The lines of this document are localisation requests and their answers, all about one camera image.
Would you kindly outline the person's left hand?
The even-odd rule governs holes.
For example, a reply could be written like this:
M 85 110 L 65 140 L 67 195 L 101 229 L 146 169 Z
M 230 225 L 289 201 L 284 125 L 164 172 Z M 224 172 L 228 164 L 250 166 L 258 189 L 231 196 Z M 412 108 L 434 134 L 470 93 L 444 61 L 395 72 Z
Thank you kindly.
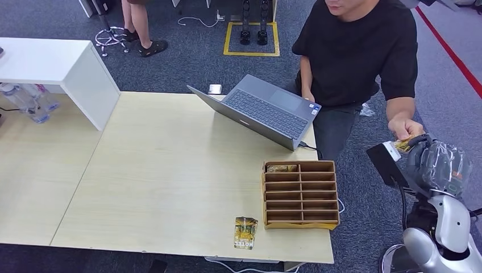
M 393 118 L 388 122 L 389 130 L 397 140 L 407 140 L 425 133 L 423 126 L 407 118 Z

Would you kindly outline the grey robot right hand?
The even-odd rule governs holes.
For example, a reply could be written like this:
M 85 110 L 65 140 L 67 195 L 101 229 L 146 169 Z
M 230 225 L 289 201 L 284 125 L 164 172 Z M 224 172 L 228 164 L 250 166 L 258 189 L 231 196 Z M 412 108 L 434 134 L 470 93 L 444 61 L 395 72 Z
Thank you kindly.
M 472 159 L 465 151 L 429 134 L 415 136 L 407 145 L 410 150 L 406 171 L 420 188 L 461 198 L 473 169 Z

